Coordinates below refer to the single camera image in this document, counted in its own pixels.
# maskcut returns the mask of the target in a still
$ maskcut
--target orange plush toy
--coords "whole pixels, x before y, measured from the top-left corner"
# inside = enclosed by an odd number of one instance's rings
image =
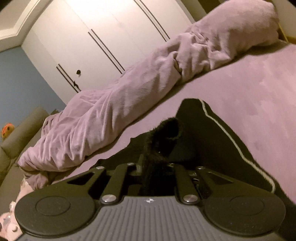
[[[2,128],[2,132],[1,132],[2,139],[5,140],[11,134],[11,132],[13,132],[14,129],[15,129],[15,126],[12,123],[6,124]]]

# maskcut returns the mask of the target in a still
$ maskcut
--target mattress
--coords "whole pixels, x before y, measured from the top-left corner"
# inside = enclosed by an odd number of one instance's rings
[[[128,126],[111,145],[100,149],[56,181],[88,170],[125,148],[130,138],[173,117],[185,98],[206,101],[242,139],[254,159],[296,202],[296,45],[280,42],[254,47],[233,63],[197,76],[173,89],[145,116]]]

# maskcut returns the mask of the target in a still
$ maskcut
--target white wardrobe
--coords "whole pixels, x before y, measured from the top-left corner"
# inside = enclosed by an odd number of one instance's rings
[[[22,48],[64,101],[102,89],[191,24],[176,0],[53,0]]]

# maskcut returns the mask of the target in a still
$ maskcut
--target pillow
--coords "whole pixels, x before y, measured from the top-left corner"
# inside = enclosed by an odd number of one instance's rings
[[[208,46],[211,69],[218,68],[252,46],[278,40],[279,19],[272,3],[264,0],[228,0],[186,32],[199,34]]]

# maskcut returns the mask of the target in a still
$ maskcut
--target blue wall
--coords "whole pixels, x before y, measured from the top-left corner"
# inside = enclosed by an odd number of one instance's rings
[[[55,94],[21,47],[0,53],[0,130],[7,123],[19,125],[37,106],[48,113],[63,110]]]

